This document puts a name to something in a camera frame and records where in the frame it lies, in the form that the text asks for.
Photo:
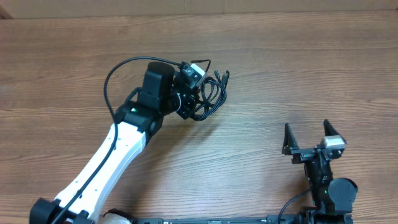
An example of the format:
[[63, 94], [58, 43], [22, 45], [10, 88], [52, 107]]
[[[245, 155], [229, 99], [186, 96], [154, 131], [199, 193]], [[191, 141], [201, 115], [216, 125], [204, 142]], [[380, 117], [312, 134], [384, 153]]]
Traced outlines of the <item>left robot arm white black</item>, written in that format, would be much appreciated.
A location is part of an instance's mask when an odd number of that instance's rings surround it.
[[164, 117], [173, 112], [190, 117], [206, 75], [195, 63], [182, 62], [177, 68], [165, 62], [149, 63], [142, 86], [115, 112], [114, 123], [94, 156], [53, 201], [36, 201], [30, 223], [97, 222], [120, 176], [162, 127]]

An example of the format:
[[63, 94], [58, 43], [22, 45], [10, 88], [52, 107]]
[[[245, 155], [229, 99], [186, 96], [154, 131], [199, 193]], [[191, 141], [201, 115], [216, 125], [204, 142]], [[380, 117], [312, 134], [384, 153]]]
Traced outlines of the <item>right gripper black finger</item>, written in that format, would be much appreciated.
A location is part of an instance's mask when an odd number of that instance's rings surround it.
[[299, 149], [299, 146], [295, 140], [292, 129], [291, 129], [289, 123], [285, 123], [284, 143], [282, 146], [282, 153], [285, 155], [292, 155], [293, 152], [298, 149]]
[[336, 131], [336, 129], [331, 125], [331, 123], [327, 119], [323, 121], [323, 127], [325, 131], [325, 136], [339, 135], [339, 133]]

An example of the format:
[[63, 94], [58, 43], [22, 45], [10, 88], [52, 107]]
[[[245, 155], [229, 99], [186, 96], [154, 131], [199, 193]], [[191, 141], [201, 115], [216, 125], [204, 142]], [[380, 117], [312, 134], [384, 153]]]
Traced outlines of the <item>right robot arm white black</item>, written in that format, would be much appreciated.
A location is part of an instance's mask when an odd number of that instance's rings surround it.
[[[325, 136], [320, 144], [301, 149], [288, 123], [284, 126], [282, 153], [292, 156], [292, 164], [303, 164], [309, 189], [290, 199], [280, 210], [277, 223], [353, 223], [353, 204], [358, 186], [348, 178], [333, 177], [330, 162], [339, 159], [345, 150], [346, 140], [326, 119]], [[284, 215], [294, 201], [311, 194], [311, 207], [303, 207], [296, 215]]]

